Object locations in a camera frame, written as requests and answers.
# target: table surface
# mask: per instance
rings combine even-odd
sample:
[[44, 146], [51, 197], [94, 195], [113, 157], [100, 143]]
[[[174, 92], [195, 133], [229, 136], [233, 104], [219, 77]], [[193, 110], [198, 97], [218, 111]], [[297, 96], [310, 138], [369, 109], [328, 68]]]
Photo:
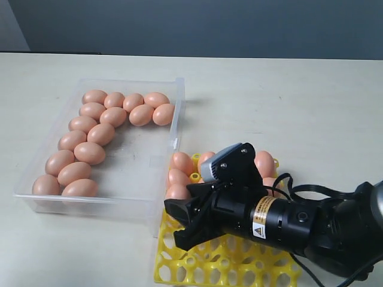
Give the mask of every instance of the table surface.
[[[378, 61], [0, 53], [0, 286], [155, 286], [156, 240], [146, 226], [36, 214], [13, 197], [79, 79], [184, 77], [183, 151], [251, 142], [296, 184], [354, 191], [382, 179], [382, 75]], [[327, 286], [342, 281], [309, 266]], [[353, 286], [379, 286], [382, 274], [377, 264], [367, 282]], [[298, 286], [314, 283], [303, 274]]]

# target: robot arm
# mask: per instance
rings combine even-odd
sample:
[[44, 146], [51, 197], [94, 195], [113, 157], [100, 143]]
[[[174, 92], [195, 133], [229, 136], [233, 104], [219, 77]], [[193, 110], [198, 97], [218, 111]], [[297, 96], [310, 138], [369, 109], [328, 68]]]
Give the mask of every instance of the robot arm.
[[[366, 280], [383, 259], [383, 182], [365, 182], [353, 193], [318, 185], [293, 188], [289, 174], [288, 200], [268, 196], [254, 164], [251, 144], [230, 146], [206, 161], [201, 174], [207, 183], [191, 184], [190, 200], [165, 200], [166, 212], [184, 230], [174, 232], [175, 244], [185, 251], [224, 234], [232, 234], [306, 257], [340, 277]], [[330, 196], [307, 200], [299, 191]]]

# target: egg carton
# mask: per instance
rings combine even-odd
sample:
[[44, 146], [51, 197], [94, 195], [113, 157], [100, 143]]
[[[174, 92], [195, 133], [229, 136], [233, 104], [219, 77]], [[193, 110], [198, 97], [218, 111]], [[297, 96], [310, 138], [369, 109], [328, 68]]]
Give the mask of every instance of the egg carton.
[[[192, 183], [200, 154], [194, 154]], [[284, 286], [296, 287], [302, 271], [287, 252], [226, 234], [184, 251], [177, 248], [173, 233], [183, 227], [162, 212], [154, 281], [183, 286]]]

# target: black cable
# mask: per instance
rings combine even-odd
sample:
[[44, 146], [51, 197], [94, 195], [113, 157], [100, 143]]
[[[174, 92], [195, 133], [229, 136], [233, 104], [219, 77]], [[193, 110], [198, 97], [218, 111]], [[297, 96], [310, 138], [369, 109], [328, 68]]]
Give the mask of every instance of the black cable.
[[[287, 189], [288, 189], [288, 192], [290, 193], [291, 199], [285, 192], [276, 188], [276, 186], [286, 178], [288, 178]], [[273, 195], [274, 195], [274, 191], [276, 191], [278, 193], [283, 194], [289, 200], [298, 201], [298, 202], [304, 203], [304, 204], [310, 204], [310, 203], [314, 204], [315, 203], [319, 206], [321, 205], [321, 203], [327, 202], [329, 200], [346, 200], [346, 199], [352, 199], [354, 196], [354, 193], [342, 193], [340, 191], [332, 190], [332, 189], [327, 188], [327, 187], [322, 187], [321, 185], [306, 184], [306, 185], [298, 185], [296, 187], [293, 187], [293, 177], [289, 173], [283, 173], [282, 175], [277, 177], [274, 184], [273, 184], [273, 187], [270, 189], [273, 191]], [[298, 196], [296, 194], [296, 193], [301, 192], [301, 191], [310, 191], [310, 192], [314, 192], [314, 193], [320, 193], [320, 194], [323, 194], [325, 196], [329, 196], [329, 198], [322, 199], [322, 200], [305, 199], [305, 198]], [[305, 270], [309, 274], [309, 276], [312, 278], [312, 280], [314, 280], [315, 283], [319, 287], [325, 287], [323, 285], [323, 283], [319, 280], [319, 278], [306, 265], [304, 265], [302, 262], [300, 262], [295, 257], [294, 254], [290, 253], [290, 256], [296, 262], [296, 264], [298, 264], [303, 270]], [[367, 269], [368, 267], [375, 265], [380, 260], [383, 260], [383, 254], [380, 254], [377, 257], [373, 258], [372, 260], [363, 264], [349, 278], [347, 278], [345, 281], [343, 281], [343, 283], [341, 283], [337, 287], [349, 286], [350, 284], [352, 284], [356, 280], [356, 278], [358, 277], [358, 275], [360, 273], [364, 272], [365, 269]]]

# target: gray wall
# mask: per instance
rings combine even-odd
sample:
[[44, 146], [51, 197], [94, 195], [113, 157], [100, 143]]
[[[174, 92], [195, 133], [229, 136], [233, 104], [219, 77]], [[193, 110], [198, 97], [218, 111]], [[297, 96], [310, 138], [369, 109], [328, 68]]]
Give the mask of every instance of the gray wall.
[[0, 51], [29, 51], [7, 0], [0, 0]]
[[383, 59], [382, 0], [9, 0], [32, 51]]

